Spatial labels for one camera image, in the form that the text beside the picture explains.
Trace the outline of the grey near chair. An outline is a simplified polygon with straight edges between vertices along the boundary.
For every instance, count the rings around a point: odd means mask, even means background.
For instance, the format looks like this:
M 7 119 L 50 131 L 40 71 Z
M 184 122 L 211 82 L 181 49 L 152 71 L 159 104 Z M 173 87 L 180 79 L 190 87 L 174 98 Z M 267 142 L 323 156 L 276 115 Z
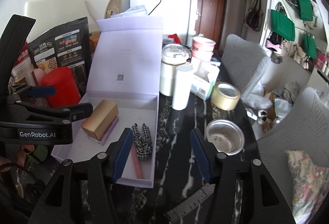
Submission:
M 328 108 L 316 90 L 304 87 L 288 115 L 257 141 L 261 161 L 292 207 L 293 179 L 287 150 L 303 150 L 312 161 L 328 167 Z

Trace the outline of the black white checkered scrunchie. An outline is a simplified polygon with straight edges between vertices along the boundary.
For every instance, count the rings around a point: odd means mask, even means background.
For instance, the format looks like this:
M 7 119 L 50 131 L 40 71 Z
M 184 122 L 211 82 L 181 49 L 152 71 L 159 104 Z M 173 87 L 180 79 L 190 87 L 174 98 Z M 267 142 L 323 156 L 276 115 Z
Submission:
M 132 126 L 134 142 L 136 145 L 137 156 L 140 160 L 149 160 L 152 158 L 153 143 L 151 132 L 146 124 L 142 125 L 142 133 L 139 132 L 138 125 Z

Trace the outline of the lavender gift box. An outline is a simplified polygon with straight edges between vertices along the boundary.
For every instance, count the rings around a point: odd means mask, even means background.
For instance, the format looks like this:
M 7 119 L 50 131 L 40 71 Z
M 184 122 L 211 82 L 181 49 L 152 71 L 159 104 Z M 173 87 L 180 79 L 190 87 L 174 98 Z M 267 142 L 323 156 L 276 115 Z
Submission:
M 52 150 L 51 155 L 59 162 L 89 160 L 134 124 L 149 127 L 152 146 L 156 146 L 162 24 L 150 15 L 103 19 L 98 24 L 101 35 L 81 102 L 94 107 L 102 100 L 115 102 L 119 122 L 104 144 L 89 139 L 81 121 L 74 122 L 73 142 Z

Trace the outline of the floral cushion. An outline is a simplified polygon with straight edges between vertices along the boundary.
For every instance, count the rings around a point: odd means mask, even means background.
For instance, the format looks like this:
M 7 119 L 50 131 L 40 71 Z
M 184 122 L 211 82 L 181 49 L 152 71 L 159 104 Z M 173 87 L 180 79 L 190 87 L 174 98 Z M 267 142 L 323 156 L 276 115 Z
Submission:
M 296 223 L 309 223 L 328 195 L 328 168 L 315 165 L 303 150 L 285 153 L 293 179 L 293 217 Z

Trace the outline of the pink paper cups stack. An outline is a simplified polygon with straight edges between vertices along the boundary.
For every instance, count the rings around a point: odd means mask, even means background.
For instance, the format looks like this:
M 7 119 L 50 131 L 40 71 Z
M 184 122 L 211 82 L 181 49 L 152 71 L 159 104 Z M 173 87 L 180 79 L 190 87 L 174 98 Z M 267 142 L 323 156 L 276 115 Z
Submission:
M 216 42 L 205 38 L 196 36 L 192 39 L 191 57 L 199 61 L 210 62 Z

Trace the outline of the dark hanging handbag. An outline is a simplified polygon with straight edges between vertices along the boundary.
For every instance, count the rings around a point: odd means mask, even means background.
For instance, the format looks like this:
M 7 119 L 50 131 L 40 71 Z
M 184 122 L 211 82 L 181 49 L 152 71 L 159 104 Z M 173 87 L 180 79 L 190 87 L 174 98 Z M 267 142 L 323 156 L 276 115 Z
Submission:
M 254 0 L 252 7 L 248 10 L 244 24 L 255 32 L 260 32 L 263 23 L 262 0 Z

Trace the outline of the grey chair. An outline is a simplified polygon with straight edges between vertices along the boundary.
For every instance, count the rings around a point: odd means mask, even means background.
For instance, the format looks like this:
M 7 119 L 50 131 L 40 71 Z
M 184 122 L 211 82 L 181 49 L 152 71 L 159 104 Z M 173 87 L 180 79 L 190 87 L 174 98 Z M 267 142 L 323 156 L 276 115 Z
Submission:
M 287 150 L 303 150 L 312 161 L 328 167 L 328 108 L 316 90 L 304 87 L 288 115 L 257 141 L 261 161 L 292 207 L 293 179 Z
M 265 74 L 270 58 L 260 44 L 230 34 L 226 38 L 221 62 L 241 98 L 245 99 Z

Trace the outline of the metal bowl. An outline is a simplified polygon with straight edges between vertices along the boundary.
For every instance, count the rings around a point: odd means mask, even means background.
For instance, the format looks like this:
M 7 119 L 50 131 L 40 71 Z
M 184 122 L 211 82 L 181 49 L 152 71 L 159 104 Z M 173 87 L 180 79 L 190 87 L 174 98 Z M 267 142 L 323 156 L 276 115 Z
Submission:
M 237 124 L 225 120 L 212 120 L 205 130 L 205 136 L 218 152 L 235 155 L 243 150 L 245 144 L 244 134 Z

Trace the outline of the grey far chair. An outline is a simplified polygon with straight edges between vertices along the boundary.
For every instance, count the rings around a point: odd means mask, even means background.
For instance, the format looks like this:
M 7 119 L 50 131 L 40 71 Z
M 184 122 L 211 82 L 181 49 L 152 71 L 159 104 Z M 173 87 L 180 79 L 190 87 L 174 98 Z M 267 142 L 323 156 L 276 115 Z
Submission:
M 241 98 L 245 99 L 265 74 L 270 58 L 260 44 L 230 34 L 226 38 L 221 62 Z

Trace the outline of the red plastic container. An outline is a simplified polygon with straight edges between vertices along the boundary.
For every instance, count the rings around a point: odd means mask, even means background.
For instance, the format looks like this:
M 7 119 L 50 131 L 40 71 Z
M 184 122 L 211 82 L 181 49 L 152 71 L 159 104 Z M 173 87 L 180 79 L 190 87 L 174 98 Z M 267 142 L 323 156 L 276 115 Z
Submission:
M 46 74 L 42 86 L 53 86 L 56 89 L 54 95 L 47 97 L 52 108 L 76 105 L 81 100 L 73 72 L 68 67 L 59 67 Z

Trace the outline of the tissue box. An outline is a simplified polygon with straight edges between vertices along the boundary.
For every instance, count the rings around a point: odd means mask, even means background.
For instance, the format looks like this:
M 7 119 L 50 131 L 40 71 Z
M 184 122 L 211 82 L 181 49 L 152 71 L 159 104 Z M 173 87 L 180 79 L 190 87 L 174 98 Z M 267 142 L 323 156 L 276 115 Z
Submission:
M 191 65 L 193 67 L 191 92 L 205 101 L 211 95 L 220 69 L 210 62 L 194 57 L 191 59 Z

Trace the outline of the packing tape roll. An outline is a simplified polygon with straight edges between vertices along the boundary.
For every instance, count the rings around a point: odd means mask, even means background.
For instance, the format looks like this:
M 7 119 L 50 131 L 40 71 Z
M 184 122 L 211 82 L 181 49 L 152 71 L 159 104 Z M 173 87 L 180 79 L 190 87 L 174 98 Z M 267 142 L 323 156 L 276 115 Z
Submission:
M 217 82 L 211 93 L 211 102 L 218 108 L 233 110 L 240 100 L 240 91 L 233 85 L 225 82 Z

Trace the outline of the woven straw fan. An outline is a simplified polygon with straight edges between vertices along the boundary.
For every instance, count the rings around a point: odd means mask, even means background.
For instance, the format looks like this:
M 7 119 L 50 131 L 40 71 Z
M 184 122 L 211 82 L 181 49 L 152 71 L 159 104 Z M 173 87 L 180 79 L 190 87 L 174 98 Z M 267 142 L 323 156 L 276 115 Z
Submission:
M 104 18 L 110 18 L 122 11 L 122 0 L 110 0 L 105 9 Z

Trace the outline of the gold cardboard box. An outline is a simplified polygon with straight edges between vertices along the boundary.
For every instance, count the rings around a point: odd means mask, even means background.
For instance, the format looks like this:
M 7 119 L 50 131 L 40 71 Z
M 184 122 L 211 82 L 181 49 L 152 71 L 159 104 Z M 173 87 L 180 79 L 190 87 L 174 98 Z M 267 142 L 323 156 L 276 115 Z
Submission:
M 83 131 L 91 138 L 101 141 L 111 126 L 118 120 L 118 106 L 115 102 L 102 100 L 90 117 L 81 124 Z

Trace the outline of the white mini fridge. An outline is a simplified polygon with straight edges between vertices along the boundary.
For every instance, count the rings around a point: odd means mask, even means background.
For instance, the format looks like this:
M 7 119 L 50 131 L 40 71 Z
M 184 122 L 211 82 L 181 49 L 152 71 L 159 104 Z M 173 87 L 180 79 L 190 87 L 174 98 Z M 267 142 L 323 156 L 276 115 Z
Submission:
M 130 0 L 130 6 L 143 5 L 152 18 L 158 20 L 165 36 L 177 34 L 187 47 L 196 34 L 198 0 Z

